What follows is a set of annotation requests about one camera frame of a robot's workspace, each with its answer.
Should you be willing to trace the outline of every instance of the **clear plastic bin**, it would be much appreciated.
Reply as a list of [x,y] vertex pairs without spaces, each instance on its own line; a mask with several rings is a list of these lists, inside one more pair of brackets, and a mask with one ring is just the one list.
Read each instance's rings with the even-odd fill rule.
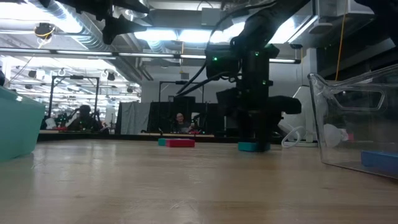
[[398,179],[398,65],[339,83],[308,79],[322,162]]

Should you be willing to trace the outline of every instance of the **white cable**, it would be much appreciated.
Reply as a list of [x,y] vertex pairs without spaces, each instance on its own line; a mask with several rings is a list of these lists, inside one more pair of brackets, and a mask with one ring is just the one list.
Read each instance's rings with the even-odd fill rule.
[[[300,142],[301,136],[300,136],[300,133],[298,132],[299,129],[304,129],[304,127],[303,127],[303,126],[299,126],[299,127],[294,128],[293,130],[291,130],[291,131],[283,138],[283,140],[282,140],[282,142],[281,142],[281,145],[282,145],[283,148],[288,149],[288,148],[294,147],[294,146],[296,146],[296,145]],[[290,137],[290,135],[293,134],[293,133],[295,133],[295,134],[297,135],[297,140],[296,140],[296,142],[295,142],[294,144],[292,144],[291,146],[285,145],[284,143],[285,143],[286,140]]]

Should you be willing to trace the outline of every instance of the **red block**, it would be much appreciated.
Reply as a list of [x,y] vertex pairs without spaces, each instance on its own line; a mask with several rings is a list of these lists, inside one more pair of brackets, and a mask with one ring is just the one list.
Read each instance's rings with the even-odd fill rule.
[[167,147],[195,147],[195,140],[192,139],[166,139]]

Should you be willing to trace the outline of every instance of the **teal block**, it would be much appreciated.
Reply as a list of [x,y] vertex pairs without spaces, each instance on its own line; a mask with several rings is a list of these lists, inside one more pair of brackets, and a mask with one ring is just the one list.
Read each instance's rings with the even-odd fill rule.
[[264,152],[271,149],[271,145],[267,144],[266,148],[262,151],[257,150],[257,143],[256,142],[239,142],[238,143],[238,150],[244,152]]
[[158,146],[166,146],[166,139],[158,139],[157,144]]
[[31,153],[45,106],[0,86],[0,161]]

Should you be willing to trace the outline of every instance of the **ceiling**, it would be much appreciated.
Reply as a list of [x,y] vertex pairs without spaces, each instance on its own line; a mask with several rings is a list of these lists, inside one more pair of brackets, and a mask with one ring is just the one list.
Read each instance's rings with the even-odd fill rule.
[[[55,13],[49,9],[44,9],[37,0],[26,1],[28,1],[28,4],[0,2],[0,47],[25,49],[41,47],[41,49],[55,50],[184,53],[193,55],[204,54],[210,30],[222,14],[237,7],[263,2],[243,0],[209,2],[140,0],[151,8],[149,15],[139,15],[121,9],[116,9],[114,13],[115,16],[122,14],[126,18],[131,18],[131,15],[133,15],[135,16],[134,22],[148,26],[148,30],[119,35],[112,45],[104,45],[101,33],[104,22],[97,21],[93,15],[77,14],[74,9],[53,2],[54,6],[62,12],[63,17],[59,17],[57,15],[59,10]],[[322,12],[326,11],[325,7],[318,4],[318,1],[315,2],[318,9],[322,9]],[[281,25],[271,40],[280,49],[279,58],[299,59],[301,57],[301,52],[292,49],[288,42],[303,44],[304,48],[313,47],[314,43],[320,42],[309,41],[313,39],[313,36],[308,33],[308,30],[314,26],[313,13],[313,4],[309,2]],[[323,16],[318,14],[318,17],[337,21],[337,24],[333,27],[335,30],[338,29],[341,15],[327,14]],[[228,44],[229,40],[242,30],[244,25],[244,18],[242,18],[235,17],[223,24],[222,30],[218,31],[211,41],[215,44]],[[43,40],[34,34],[34,29],[40,22],[48,22],[55,26],[50,42],[45,41],[43,43]],[[323,40],[328,37],[327,34],[324,34],[317,35],[317,38],[317,40]],[[189,73],[192,77],[203,64],[203,60],[195,59],[90,58],[87,55],[75,55],[72,58],[52,58],[51,56],[35,57],[35,55],[3,54],[0,60],[8,64],[8,72],[11,73],[12,78],[11,88],[15,88],[38,101],[44,101],[44,103],[48,101],[46,100],[48,97],[44,93],[48,94],[50,91],[51,76],[62,74],[64,76],[99,77],[101,86],[99,98],[102,111],[106,109],[107,105],[117,106],[119,101],[140,100],[140,85],[142,82],[177,81],[181,79],[180,71]],[[37,78],[29,76],[29,71],[32,70],[37,71]],[[109,72],[115,74],[115,81],[108,81]],[[202,73],[198,81],[205,78],[205,73]],[[26,83],[32,84],[32,88],[26,89]],[[70,88],[72,85],[79,86],[72,90]],[[126,91],[128,86],[134,87],[132,93]],[[90,99],[89,103],[92,105],[91,98],[95,93],[95,87],[88,80],[65,79],[56,87],[55,92],[59,94],[57,99],[63,102],[59,104],[63,107],[56,109],[64,110],[65,105],[73,107],[72,103],[76,103],[74,99],[73,101],[68,100],[71,95],[81,97],[82,100],[79,103],[87,103],[85,100]]]

